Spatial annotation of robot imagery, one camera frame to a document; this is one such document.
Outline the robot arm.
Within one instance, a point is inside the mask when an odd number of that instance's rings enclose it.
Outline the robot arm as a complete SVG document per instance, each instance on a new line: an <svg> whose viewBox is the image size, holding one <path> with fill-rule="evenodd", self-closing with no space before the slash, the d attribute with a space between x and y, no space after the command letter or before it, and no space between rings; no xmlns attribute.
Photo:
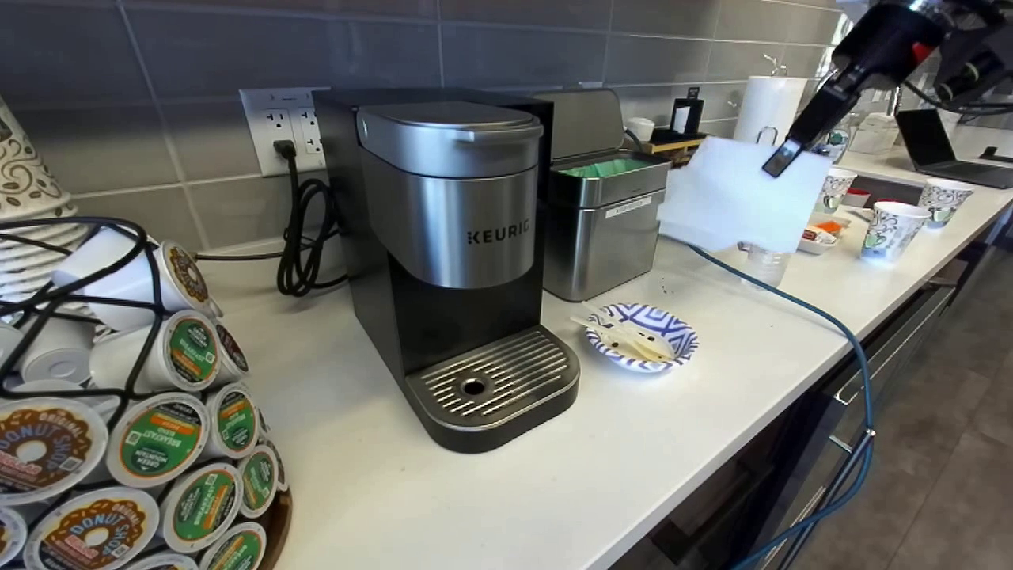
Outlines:
<svg viewBox="0 0 1013 570"><path fill-rule="evenodd" d="M901 86L927 56L941 56L941 107L986 107L986 94L1013 73L1013 24L1000 0L872 0L763 172L786 174L866 92Z"/></svg>

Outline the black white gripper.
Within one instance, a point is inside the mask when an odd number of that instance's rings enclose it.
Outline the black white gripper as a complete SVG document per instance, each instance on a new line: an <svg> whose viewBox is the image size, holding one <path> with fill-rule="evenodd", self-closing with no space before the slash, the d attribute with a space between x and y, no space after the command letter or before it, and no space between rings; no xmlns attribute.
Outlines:
<svg viewBox="0 0 1013 570"><path fill-rule="evenodd" d="M878 0L832 50L832 78L788 128L786 141L763 163L782 178L814 150L861 99L866 90L899 86L945 43L945 24L910 0Z"/></svg>

